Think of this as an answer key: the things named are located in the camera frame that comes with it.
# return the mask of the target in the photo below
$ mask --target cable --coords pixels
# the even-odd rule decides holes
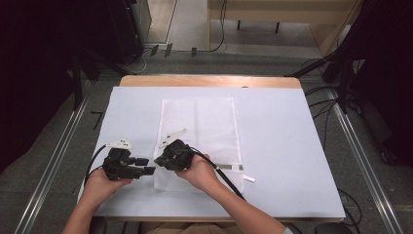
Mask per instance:
[[[361,223],[361,220],[362,220],[362,212],[361,212],[361,207],[360,207],[360,205],[358,204],[358,202],[356,201],[356,199],[355,199],[354,197],[352,197],[349,193],[341,190],[340,188],[337,188],[337,190],[338,190],[339,192],[341,192],[341,193],[346,194],[346,196],[349,197],[349,198],[356,204],[357,209],[358,209],[358,212],[360,213],[360,216],[359,216],[358,221],[353,222],[353,224],[346,223],[346,222],[343,222],[343,221],[342,221],[342,223],[345,224],[345,225],[347,225],[347,226],[359,225],[359,224]]]
[[[244,196],[241,194],[240,190],[238,190],[238,188],[234,185],[233,182],[231,182],[231,180],[221,171],[221,169],[216,166],[214,163],[212,163],[212,161],[210,161],[208,159],[208,157],[206,155],[204,155],[203,153],[200,152],[200,150],[194,148],[194,147],[190,147],[191,150],[195,153],[197,153],[197,155],[201,156],[202,158],[204,158],[207,162],[209,162],[212,167],[218,172],[218,174],[222,177],[222,179],[225,180],[225,182],[228,184],[228,186],[231,187],[231,189],[234,191],[235,194],[237,194],[240,198],[242,198],[243,200],[245,200]]]
[[[312,88],[311,90],[308,90],[307,92],[305,92],[304,95],[305,95],[305,96],[309,96],[309,95],[311,95],[311,94],[313,94],[313,93],[315,93],[315,92],[318,92],[318,91],[321,91],[321,90],[325,90],[325,89],[338,89],[338,87],[328,87],[328,86],[315,87],[315,88]],[[356,112],[360,112],[360,110],[359,110],[359,104],[358,104],[358,102],[357,102],[357,98],[356,98],[355,93],[352,92],[352,91],[346,91],[345,96],[348,97],[348,98],[346,98],[346,104],[347,104],[347,106],[348,106],[350,109],[352,109],[352,110],[354,110],[354,111],[356,111]],[[322,100],[322,101],[319,101],[319,102],[315,102],[315,103],[313,103],[313,104],[310,104],[309,107],[313,107],[313,106],[315,106],[315,105],[322,104],[322,103],[328,102],[328,101],[330,101],[330,100],[332,100],[332,99]]]
[[[315,102],[315,103],[313,103],[313,104],[310,104],[309,107],[313,107],[313,106],[315,106],[315,105],[323,104],[323,103],[325,103],[325,102],[332,102],[332,101],[335,101],[335,100],[336,100],[336,99],[321,100],[321,101]]]
[[[143,68],[142,68],[142,69],[140,69],[140,70],[138,70],[138,71],[134,71],[134,70],[128,68],[127,66],[125,66],[125,65],[123,66],[123,68],[125,68],[126,70],[130,71],[131,73],[133,73],[133,75],[137,75],[137,73],[140,73],[140,72],[144,71],[144,70],[146,69],[146,61],[145,61],[144,56],[145,56],[148,52],[150,52],[150,50],[144,52],[144,53],[142,54],[142,56],[141,56],[142,61],[143,61]]]
[[[312,60],[319,60],[319,58],[310,58],[310,59],[308,59],[308,60],[305,60],[303,63],[301,63],[301,69],[303,69],[304,64],[306,64],[307,62],[312,61]],[[323,72],[319,69],[319,67],[317,67],[317,70],[318,70],[319,73],[322,75]]]
[[[103,144],[103,145],[97,150],[97,152],[94,154],[92,160],[90,161],[90,163],[89,163],[89,165],[88,165],[88,169],[86,170],[86,174],[85,174],[85,182],[83,183],[84,186],[86,185],[86,182],[87,182],[88,179],[89,179],[89,175],[90,175],[92,172],[94,172],[96,169],[98,169],[98,168],[101,167],[101,166],[100,166],[100,167],[97,167],[97,168],[95,168],[93,171],[91,171],[91,172],[89,173],[89,171],[91,170],[92,165],[94,164],[94,160],[96,159],[97,155],[98,155],[98,154],[100,153],[100,151],[102,151],[105,147],[106,147],[106,144]]]
[[[331,108],[332,106],[334,106],[335,103],[337,103],[337,101],[338,101],[338,99],[334,100],[333,102],[331,102],[331,103],[327,104],[325,107],[323,107],[323,108],[319,111],[318,114],[316,114],[315,116],[313,116],[313,120],[315,120],[315,119],[316,119],[317,117],[319,117],[321,114],[328,112],[328,111],[330,110],[330,108]]]
[[[330,115],[331,109],[334,107],[334,102],[333,104],[328,108],[327,111],[327,117],[325,117],[325,124],[324,124],[324,142],[322,143],[322,150],[325,151],[325,145],[327,143],[327,124],[328,124],[328,116]]]
[[[222,38],[221,38],[221,42],[219,43],[219,45],[213,49],[213,50],[209,50],[209,51],[197,51],[197,53],[213,53],[216,52],[219,48],[221,48],[222,44],[224,43],[225,40],[225,29],[224,29],[224,24],[225,24],[225,15],[227,12],[227,1],[228,0],[223,0],[222,2],[222,6],[221,6],[221,12],[220,12],[220,17],[219,17],[219,21],[221,23],[221,31],[222,31]],[[193,53],[193,51],[180,51],[180,50],[170,50],[171,52],[179,52],[179,53]]]
[[[350,220],[354,224],[353,227],[356,229],[357,234],[360,234],[360,229],[358,228],[358,225],[356,224],[355,219],[353,218],[352,214],[350,214],[349,210],[347,210],[345,206],[343,206],[343,208],[344,208],[344,212],[346,213],[346,215],[349,216]]]

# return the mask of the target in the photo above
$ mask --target person's left hand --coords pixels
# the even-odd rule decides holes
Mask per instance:
[[[105,202],[116,190],[131,182],[132,179],[125,178],[110,180],[103,169],[97,169],[89,176],[79,200],[79,205],[95,212],[100,204]]]

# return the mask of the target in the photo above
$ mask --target wooden table edge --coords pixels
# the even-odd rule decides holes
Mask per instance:
[[[231,217],[191,217],[191,216],[105,216],[107,220],[113,221],[156,221],[156,222],[176,222],[176,221],[188,221],[188,222],[233,222]],[[343,221],[342,217],[276,217],[280,222],[340,222]]]
[[[238,75],[128,75],[121,87],[225,87],[301,89],[294,77],[257,77]]]

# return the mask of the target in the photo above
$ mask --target metal rail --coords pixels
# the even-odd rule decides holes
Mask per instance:
[[[24,210],[24,213],[20,219],[20,222],[16,228],[15,234],[24,234],[30,233],[31,227],[33,226],[34,221],[36,220],[37,215],[42,208],[43,202],[48,194],[48,191],[52,185],[52,182],[57,173],[58,167],[63,159],[63,156],[66,152],[67,146],[72,139],[72,136],[76,130],[76,127],[80,121],[80,118],[83,115],[85,106],[91,94],[91,82],[88,80],[85,84],[86,95],[83,101],[81,102],[77,111],[73,111],[70,116],[69,121],[67,122],[66,127],[57,143],[55,151],[46,166],[45,171],[43,172],[42,177],[37,184],[36,189],[31,195],[29,202]]]
[[[328,95],[330,98],[338,97],[337,93],[332,89],[329,90]],[[403,230],[401,229],[400,223],[395,216],[392,204],[390,203],[378,177],[369,163],[367,155],[365,154],[356,132],[353,129],[352,123],[338,105],[334,106],[334,110],[344,130],[347,140],[349,141],[350,147],[353,150],[358,166],[365,179],[367,187],[370,190],[371,196],[373,197],[377,209],[388,229],[388,232],[390,234],[403,234]]]

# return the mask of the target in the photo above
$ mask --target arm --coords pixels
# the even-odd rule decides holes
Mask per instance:
[[[64,227],[63,234],[89,233],[94,213],[100,204],[132,179],[109,180],[103,169],[94,171],[88,179],[82,196]]]
[[[281,234],[285,227],[276,219],[250,205],[222,184],[212,166],[194,157],[189,170],[176,172],[218,202],[246,234]]]

